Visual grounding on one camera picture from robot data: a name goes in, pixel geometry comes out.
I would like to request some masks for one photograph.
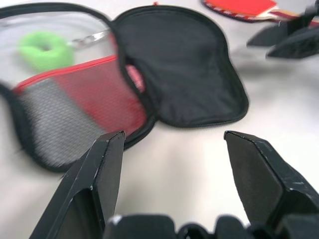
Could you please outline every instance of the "ping pong paddle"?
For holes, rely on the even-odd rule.
[[[224,16],[246,22],[290,20],[299,15],[279,9],[273,0],[201,0],[205,6]],[[319,25],[313,20],[311,25]]]

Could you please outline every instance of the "white table surface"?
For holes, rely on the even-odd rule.
[[[19,0],[6,1],[15,4]],[[151,0],[74,0],[110,18]],[[280,6],[302,11],[313,1],[281,0]],[[292,62],[265,60],[265,50],[246,49],[246,41],[269,23],[246,24],[204,8],[198,0],[161,0],[160,4],[194,9],[223,29],[235,68],[250,99],[239,122],[182,130],[158,122],[140,143],[124,153],[117,214],[170,215],[179,228],[198,222],[207,229],[220,215],[232,214],[248,224],[232,177],[225,130],[267,139],[278,153],[319,190],[318,57]],[[0,238],[27,239],[59,185],[30,160],[12,133],[5,102],[0,99]]]

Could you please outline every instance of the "red mesh pocket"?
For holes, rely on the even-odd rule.
[[[138,71],[127,67],[141,91]],[[35,150],[53,168],[80,158],[103,133],[143,128],[147,114],[115,56],[54,70],[15,89],[32,125]]]

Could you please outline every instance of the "black case lid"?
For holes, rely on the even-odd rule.
[[[198,127],[245,116],[247,96],[213,21],[180,7],[145,6],[114,23],[161,121]]]

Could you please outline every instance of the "open zippered case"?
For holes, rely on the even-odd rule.
[[[51,171],[67,171],[107,132],[124,130],[128,148],[157,120],[213,126],[248,110],[224,34],[189,9],[145,6],[109,21],[80,5],[32,3],[2,8],[0,18],[0,77],[14,85],[0,95],[23,149]],[[97,32],[101,40],[79,47]]]

